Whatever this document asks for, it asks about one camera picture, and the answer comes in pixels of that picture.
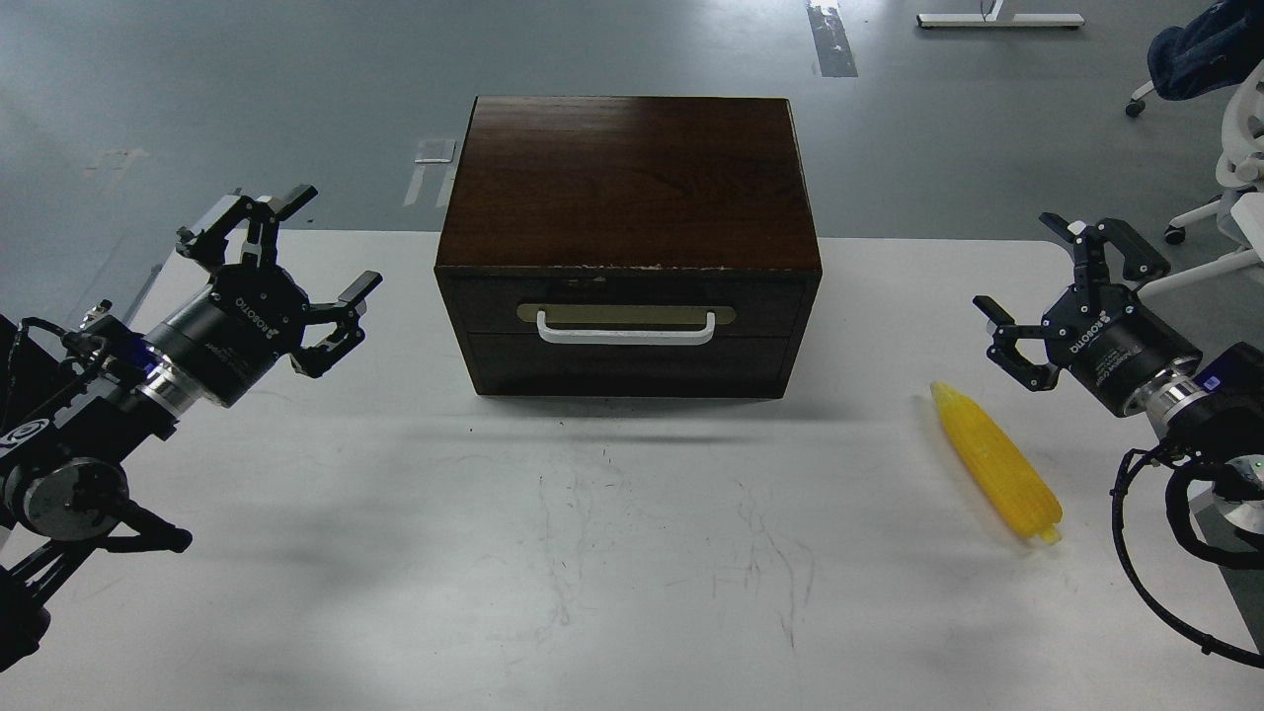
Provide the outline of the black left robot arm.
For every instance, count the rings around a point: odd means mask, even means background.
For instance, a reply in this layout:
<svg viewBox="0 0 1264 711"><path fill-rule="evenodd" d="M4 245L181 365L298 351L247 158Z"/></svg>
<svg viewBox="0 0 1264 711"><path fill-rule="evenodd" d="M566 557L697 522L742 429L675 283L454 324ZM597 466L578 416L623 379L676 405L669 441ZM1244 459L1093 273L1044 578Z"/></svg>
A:
<svg viewBox="0 0 1264 711"><path fill-rule="evenodd" d="M123 461L167 439L198 400L230 407L288 356L296 372L324 376L364 342L365 299L382 276L367 271L330 304L316 304L278 262L281 225L317 195L300 185L284 197L228 195L178 230L178 256L209 280L147 334L126 328L102 301L70 330L24 318L8 334L15 361L32 329L49 331L66 356L27 411L13 407L16 369L3 386L3 526L44 545L3 571L3 667L40 646L46 603L94 552L174 552L193 536L131 498Z"/></svg>

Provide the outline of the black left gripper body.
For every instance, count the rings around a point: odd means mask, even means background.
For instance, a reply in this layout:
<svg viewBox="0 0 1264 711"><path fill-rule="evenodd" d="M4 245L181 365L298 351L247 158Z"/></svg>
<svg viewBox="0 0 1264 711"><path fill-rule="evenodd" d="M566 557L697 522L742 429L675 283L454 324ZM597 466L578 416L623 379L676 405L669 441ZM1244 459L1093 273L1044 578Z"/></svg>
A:
<svg viewBox="0 0 1264 711"><path fill-rule="evenodd" d="M230 407L301 343L303 288L279 266L233 264L145 337L204 391Z"/></svg>

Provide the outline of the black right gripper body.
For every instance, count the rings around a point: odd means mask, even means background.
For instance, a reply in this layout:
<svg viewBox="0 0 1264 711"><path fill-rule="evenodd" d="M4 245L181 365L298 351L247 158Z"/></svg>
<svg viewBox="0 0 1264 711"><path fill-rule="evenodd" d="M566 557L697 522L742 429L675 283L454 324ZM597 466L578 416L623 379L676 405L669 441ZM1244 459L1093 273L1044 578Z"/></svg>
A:
<svg viewBox="0 0 1264 711"><path fill-rule="evenodd" d="M1205 359L1188 339L1143 306L1133 288L1106 283L1087 304L1071 288L1047 311L1052 364L1069 369L1115 416L1141 412L1138 390L1164 369L1189 374Z"/></svg>

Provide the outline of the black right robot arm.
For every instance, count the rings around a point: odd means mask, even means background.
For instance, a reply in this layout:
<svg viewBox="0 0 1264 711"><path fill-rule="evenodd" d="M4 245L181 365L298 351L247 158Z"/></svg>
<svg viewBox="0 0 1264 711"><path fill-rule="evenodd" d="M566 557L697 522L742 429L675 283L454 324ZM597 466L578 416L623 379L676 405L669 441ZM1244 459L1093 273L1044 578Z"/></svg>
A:
<svg viewBox="0 0 1264 711"><path fill-rule="evenodd" d="M992 297L988 359L1033 392L1066 369L1119 417L1146 414L1160 442L1192 455L1213 481L1221 514L1261 545L1261 352L1236 344L1213 364L1141 302L1139 288L1169 262L1121 219L1040 221L1071 247L1071 287L1035 325L1019 325Z"/></svg>

